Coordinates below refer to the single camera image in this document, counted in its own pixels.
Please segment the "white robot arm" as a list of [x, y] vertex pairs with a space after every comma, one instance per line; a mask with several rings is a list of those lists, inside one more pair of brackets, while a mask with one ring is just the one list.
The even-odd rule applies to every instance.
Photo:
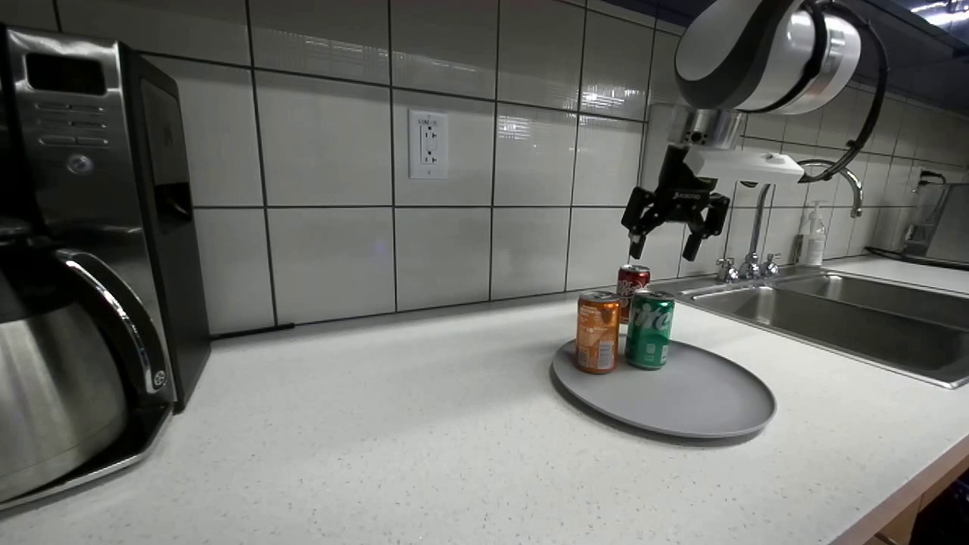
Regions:
[[[875, 61], [875, 97], [854, 139], [821, 171], [785, 151], [739, 149], [747, 115], [809, 115], [834, 104]], [[638, 259], [659, 224], [683, 224], [683, 259], [723, 230], [729, 198], [721, 180], [831, 180], [869, 141], [885, 106], [887, 48], [843, 0], [716, 0], [675, 48], [675, 86], [689, 113], [665, 146], [653, 187], [636, 185], [621, 214]]]

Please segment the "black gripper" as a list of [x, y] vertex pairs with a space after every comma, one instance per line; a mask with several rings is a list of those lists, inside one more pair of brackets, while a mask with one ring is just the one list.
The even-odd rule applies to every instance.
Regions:
[[670, 146], [664, 153], [656, 187], [632, 187], [621, 224], [629, 230], [629, 259], [644, 250], [644, 234], [665, 222], [689, 228], [680, 258], [695, 259], [698, 245], [718, 237], [727, 222], [729, 201], [716, 190], [716, 177], [695, 177], [683, 163], [687, 151]]

